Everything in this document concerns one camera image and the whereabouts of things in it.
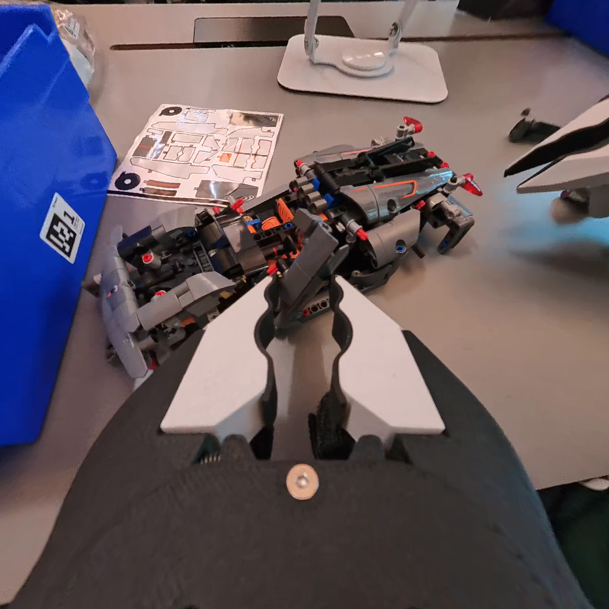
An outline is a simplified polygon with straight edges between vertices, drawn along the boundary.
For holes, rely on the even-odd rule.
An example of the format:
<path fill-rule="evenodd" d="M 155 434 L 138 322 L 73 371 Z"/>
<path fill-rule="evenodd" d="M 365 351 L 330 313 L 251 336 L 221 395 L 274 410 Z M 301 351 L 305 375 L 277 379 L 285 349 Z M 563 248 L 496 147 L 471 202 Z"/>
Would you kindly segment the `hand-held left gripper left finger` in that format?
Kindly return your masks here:
<path fill-rule="evenodd" d="M 266 277 L 205 328 L 161 421 L 164 435 L 203 435 L 213 446 L 235 435 L 255 455 L 272 454 L 277 304 L 278 279 Z"/>

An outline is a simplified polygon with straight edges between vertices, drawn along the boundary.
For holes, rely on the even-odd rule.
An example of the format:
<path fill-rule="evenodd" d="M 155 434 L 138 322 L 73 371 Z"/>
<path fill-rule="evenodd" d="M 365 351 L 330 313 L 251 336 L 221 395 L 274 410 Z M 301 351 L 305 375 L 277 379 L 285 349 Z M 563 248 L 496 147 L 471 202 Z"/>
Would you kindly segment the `grey black lego car model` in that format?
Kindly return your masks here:
<path fill-rule="evenodd" d="M 471 173 L 455 174 L 416 142 L 421 130 L 405 117 L 394 137 L 366 148 L 342 144 L 301 156 L 288 186 L 248 203 L 180 205 L 130 235 L 116 226 L 101 272 L 83 284 L 99 300 L 105 359 L 144 378 L 264 278 L 279 280 L 303 246 L 297 209 L 349 245 L 332 276 L 364 294 L 385 285 L 408 252 L 424 256 L 416 243 L 425 225 L 448 229 L 437 251 L 449 252 L 475 224 L 453 192 L 482 191 Z M 308 302 L 301 325 L 328 310 L 329 285 Z"/>

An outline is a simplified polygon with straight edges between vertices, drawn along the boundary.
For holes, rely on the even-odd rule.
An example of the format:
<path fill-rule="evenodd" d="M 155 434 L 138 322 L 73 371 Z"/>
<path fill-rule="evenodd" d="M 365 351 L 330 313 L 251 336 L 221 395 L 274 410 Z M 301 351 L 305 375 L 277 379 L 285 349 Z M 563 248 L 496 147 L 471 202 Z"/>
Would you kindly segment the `white metal stand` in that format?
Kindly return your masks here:
<path fill-rule="evenodd" d="M 310 1 L 304 31 L 292 36 L 277 81 L 297 93 L 440 103 L 448 96 L 437 52 L 401 41 L 417 1 L 404 1 L 386 41 L 317 35 L 321 2 Z"/>

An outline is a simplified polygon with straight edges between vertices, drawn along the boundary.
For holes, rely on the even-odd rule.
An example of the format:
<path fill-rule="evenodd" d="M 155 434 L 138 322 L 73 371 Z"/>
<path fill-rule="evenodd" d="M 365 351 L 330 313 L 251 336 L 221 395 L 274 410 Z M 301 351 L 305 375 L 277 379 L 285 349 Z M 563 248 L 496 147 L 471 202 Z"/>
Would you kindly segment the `black curved lego piece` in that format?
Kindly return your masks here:
<path fill-rule="evenodd" d="M 561 127 L 555 124 L 535 119 L 521 118 L 508 133 L 508 141 L 511 143 L 538 144 Z"/>

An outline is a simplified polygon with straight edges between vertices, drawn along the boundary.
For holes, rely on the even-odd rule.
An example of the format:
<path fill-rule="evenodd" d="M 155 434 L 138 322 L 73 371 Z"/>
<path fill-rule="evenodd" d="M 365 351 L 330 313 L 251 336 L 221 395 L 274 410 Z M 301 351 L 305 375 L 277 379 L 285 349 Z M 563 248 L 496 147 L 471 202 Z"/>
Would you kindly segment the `grey lego door panel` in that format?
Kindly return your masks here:
<path fill-rule="evenodd" d="M 275 327 L 280 334 L 300 327 L 302 311 L 322 286 L 328 284 L 350 251 L 349 245 L 339 244 L 326 222 L 306 209 L 297 209 L 293 219 L 303 233 L 303 246 L 278 281 Z"/>

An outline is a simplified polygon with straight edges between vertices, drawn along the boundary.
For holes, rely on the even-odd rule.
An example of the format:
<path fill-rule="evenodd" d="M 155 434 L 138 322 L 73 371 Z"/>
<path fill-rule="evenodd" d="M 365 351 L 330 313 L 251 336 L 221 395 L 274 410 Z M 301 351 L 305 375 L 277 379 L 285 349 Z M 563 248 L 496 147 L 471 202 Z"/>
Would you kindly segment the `white sticker sheet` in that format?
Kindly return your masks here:
<path fill-rule="evenodd" d="M 109 195 L 184 204 L 255 199 L 283 114 L 162 104 L 111 178 Z"/>

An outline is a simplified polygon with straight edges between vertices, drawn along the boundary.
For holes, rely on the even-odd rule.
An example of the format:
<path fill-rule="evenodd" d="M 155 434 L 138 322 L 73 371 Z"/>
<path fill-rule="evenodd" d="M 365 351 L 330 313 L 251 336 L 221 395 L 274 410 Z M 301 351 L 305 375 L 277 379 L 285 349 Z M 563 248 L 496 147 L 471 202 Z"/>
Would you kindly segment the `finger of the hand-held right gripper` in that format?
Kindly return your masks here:
<path fill-rule="evenodd" d="M 608 143 L 587 152 L 568 155 L 523 181 L 518 194 L 544 193 L 608 185 Z"/>
<path fill-rule="evenodd" d="M 504 172 L 505 177 L 549 165 L 568 155 L 599 148 L 608 143 L 608 96 L 578 115 L 556 133 L 534 144 Z"/>

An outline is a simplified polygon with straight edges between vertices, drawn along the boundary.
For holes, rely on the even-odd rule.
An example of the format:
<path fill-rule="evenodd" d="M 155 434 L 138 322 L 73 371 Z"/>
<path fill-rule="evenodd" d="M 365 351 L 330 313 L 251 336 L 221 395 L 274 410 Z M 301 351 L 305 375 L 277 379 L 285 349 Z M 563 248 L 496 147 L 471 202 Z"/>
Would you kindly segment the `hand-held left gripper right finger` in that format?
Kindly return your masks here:
<path fill-rule="evenodd" d="M 378 438 L 385 449 L 400 434 L 440 435 L 446 425 L 403 329 L 346 279 L 330 284 L 332 430 L 354 441 Z"/>

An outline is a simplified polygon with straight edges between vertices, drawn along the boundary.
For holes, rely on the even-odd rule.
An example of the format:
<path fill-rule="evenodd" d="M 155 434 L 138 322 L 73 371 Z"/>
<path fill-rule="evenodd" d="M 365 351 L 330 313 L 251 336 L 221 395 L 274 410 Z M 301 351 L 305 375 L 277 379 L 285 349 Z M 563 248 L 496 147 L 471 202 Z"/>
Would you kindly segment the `blue plastic bin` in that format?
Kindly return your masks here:
<path fill-rule="evenodd" d="M 1 447 L 40 435 L 116 160 L 50 6 L 1 5 Z"/>
<path fill-rule="evenodd" d="M 546 20 L 581 42 L 608 52 L 608 1 L 553 1 Z"/>

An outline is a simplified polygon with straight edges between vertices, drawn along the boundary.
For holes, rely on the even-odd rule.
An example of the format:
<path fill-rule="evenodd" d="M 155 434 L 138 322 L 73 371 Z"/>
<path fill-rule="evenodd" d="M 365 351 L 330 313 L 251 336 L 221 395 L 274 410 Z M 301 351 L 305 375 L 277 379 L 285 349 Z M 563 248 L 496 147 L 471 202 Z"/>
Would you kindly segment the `clear plastic bag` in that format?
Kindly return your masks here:
<path fill-rule="evenodd" d="M 95 76 L 95 44 L 82 19 L 58 4 L 50 8 L 72 65 L 89 91 Z"/>

